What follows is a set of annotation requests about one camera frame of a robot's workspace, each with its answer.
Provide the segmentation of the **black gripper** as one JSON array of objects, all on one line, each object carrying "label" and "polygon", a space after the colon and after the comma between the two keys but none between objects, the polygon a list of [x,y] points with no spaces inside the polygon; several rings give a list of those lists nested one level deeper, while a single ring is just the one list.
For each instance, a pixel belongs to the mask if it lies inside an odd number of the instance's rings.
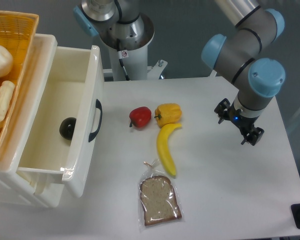
[{"label": "black gripper", "polygon": [[255,127],[255,122],[259,118],[245,117],[240,115],[240,111],[231,106],[229,100],[224,98],[214,109],[214,112],[218,116],[218,124],[221,124],[224,120],[231,121],[239,130],[243,136],[241,145],[249,143],[255,146],[264,134],[264,130],[260,127]]}]

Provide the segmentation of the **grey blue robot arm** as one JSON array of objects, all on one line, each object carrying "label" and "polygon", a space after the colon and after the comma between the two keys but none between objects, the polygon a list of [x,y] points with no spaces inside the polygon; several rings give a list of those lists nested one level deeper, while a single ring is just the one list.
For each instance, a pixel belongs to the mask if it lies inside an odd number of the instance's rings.
[{"label": "grey blue robot arm", "polygon": [[220,123],[230,121],[239,129],[243,143],[254,146],[264,134],[255,122],[286,79],[278,61],[256,56],[282,34],[285,20],[279,11],[264,9],[256,0],[217,0],[216,4],[237,32],[231,38],[214,35],[205,44],[201,59],[238,93],[233,102],[223,99],[214,112]]}]

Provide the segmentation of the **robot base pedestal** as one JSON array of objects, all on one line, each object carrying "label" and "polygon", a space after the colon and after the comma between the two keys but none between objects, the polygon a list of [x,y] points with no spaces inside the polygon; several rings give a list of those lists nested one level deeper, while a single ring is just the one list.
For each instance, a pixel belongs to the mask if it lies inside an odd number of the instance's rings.
[{"label": "robot base pedestal", "polygon": [[107,47],[114,81],[159,80],[168,63],[148,65],[148,46],[155,35],[138,0],[82,0],[73,8],[82,30]]}]

